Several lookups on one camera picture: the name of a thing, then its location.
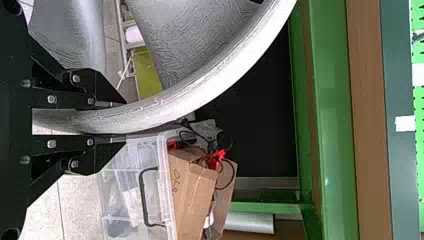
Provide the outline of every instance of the metal bracket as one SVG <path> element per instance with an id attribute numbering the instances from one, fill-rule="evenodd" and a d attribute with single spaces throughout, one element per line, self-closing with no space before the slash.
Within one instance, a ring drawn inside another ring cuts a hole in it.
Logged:
<path id="1" fill-rule="evenodd" d="M 126 101 L 100 72 L 63 68 L 12 5 L 0 4 L 8 33 L 0 46 L 0 240 L 19 238 L 27 207 L 63 174 L 97 173 L 125 145 L 125 136 L 32 135 L 33 108 L 92 110 Z"/>

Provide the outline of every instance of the bolt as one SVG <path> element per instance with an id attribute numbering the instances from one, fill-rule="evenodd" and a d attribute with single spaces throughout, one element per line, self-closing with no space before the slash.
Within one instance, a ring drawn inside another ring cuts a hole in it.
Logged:
<path id="1" fill-rule="evenodd" d="M 47 97 L 47 101 L 48 101 L 50 104 L 56 104 L 56 103 L 57 103 L 57 98 L 56 98 L 56 96 L 54 96 L 54 95 L 49 95 L 49 96 Z"/>
<path id="2" fill-rule="evenodd" d="M 29 80 L 29 79 L 22 80 L 21 87 L 30 88 L 31 87 L 31 80 Z"/>
<path id="3" fill-rule="evenodd" d="M 31 162 L 31 157 L 28 155 L 22 156 L 21 159 L 19 160 L 20 164 L 29 164 Z"/>
<path id="4" fill-rule="evenodd" d="M 93 146 L 94 144 L 94 140 L 93 139 L 88 139 L 87 140 L 87 146 Z"/>
<path id="5" fill-rule="evenodd" d="M 78 165 L 79 165 L 79 161 L 78 160 L 75 160 L 75 161 L 72 161 L 71 162 L 71 168 L 77 168 Z"/>
<path id="6" fill-rule="evenodd" d="M 56 142 L 56 140 L 49 140 L 49 141 L 47 142 L 47 147 L 48 147 L 48 148 L 50 148 L 50 149 L 52 149 L 52 148 L 56 148 L 56 146 L 57 146 L 57 142 Z"/>
<path id="7" fill-rule="evenodd" d="M 81 78 L 78 75 L 74 75 L 74 76 L 72 76 L 72 81 L 74 83 L 79 83 L 79 82 L 81 82 Z"/>
<path id="8" fill-rule="evenodd" d="M 87 99 L 87 103 L 90 104 L 90 105 L 93 105 L 94 104 L 94 98 Z"/>

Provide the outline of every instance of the tiled floor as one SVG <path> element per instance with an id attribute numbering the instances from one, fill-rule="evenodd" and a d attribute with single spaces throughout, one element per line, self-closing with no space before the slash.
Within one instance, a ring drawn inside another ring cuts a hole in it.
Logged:
<path id="1" fill-rule="evenodd" d="M 27 22 L 34 0 L 20 0 Z M 116 86 L 123 69 L 113 0 L 104 0 L 107 79 Z M 135 82 L 124 81 L 121 94 L 138 99 Z M 58 134 L 33 127 L 34 134 Z M 20 240 L 102 240 L 101 205 L 96 176 L 64 176 L 28 208 Z"/>

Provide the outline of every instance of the white cylinder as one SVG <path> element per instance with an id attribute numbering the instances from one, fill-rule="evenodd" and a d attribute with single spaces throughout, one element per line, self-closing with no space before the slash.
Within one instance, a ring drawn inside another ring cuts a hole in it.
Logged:
<path id="1" fill-rule="evenodd" d="M 231 212 L 225 221 L 225 230 L 274 234 L 274 214 Z"/>

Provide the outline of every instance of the clear plastic bin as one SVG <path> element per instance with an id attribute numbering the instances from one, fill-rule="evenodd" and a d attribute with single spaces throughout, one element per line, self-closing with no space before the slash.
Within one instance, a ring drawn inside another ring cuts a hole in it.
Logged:
<path id="1" fill-rule="evenodd" d="M 192 127 L 207 138 L 220 131 L 214 120 Z M 105 240 L 177 239 L 167 143 L 181 130 L 127 139 L 98 174 Z"/>

